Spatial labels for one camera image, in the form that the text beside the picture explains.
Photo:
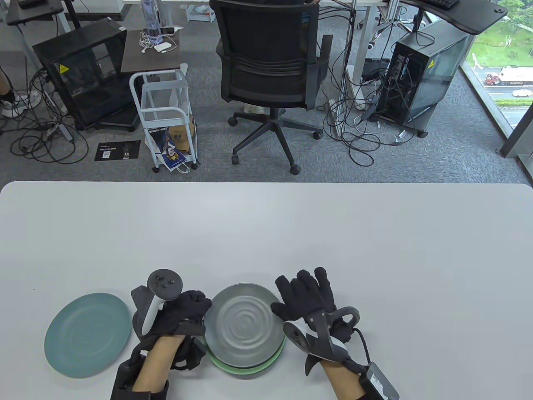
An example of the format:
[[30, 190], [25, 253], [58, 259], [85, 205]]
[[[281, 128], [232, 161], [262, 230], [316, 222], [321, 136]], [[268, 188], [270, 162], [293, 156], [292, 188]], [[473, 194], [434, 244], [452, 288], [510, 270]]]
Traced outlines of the person's left hand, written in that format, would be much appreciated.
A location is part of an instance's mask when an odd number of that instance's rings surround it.
[[207, 353], [200, 337], [205, 335], [204, 318], [211, 306], [211, 299], [201, 291], [182, 292], [157, 312], [152, 328], [139, 338], [142, 349], [152, 350], [161, 337], [183, 335], [184, 341], [174, 352], [171, 369], [190, 371], [198, 367]]

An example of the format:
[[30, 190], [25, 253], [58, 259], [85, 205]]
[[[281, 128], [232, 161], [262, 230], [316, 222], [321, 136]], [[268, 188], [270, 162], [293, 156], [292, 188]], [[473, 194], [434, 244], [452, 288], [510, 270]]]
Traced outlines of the person's right hand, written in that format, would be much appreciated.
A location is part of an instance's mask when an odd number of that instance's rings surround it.
[[275, 285], [282, 302], [273, 302], [270, 308], [284, 322], [303, 319], [315, 332], [315, 323], [311, 321], [311, 317], [318, 312], [331, 314], [337, 310], [325, 268], [317, 267], [314, 274], [302, 269], [292, 280], [280, 275], [276, 278]]

